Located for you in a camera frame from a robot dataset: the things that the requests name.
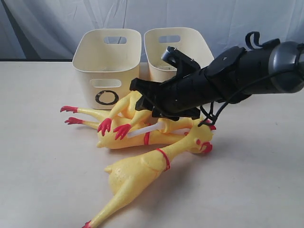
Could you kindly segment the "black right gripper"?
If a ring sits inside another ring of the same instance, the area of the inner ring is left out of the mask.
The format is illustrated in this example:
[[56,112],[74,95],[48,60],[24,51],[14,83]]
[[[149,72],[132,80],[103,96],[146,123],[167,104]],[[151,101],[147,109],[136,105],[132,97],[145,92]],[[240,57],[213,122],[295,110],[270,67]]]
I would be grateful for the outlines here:
[[199,117],[199,106],[228,99],[227,70],[205,67],[188,74],[179,74],[164,82],[135,78],[131,91],[143,96],[135,105],[136,111],[152,111],[153,117],[178,120],[181,117]]

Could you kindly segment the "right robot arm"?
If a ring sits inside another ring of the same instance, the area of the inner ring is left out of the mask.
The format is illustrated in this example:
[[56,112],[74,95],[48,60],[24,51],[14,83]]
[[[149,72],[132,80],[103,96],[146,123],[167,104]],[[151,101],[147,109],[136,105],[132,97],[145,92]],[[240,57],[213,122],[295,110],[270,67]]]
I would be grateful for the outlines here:
[[168,47],[162,59],[177,69],[173,78],[136,78],[130,90],[141,94],[136,110],[174,121],[201,114],[215,121],[218,114],[207,112],[205,104],[237,104],[251,95],[296,93],[304,86],[304,46],[291,41],[272,40],[251,50],[234,46],[206,67],[174,47]]

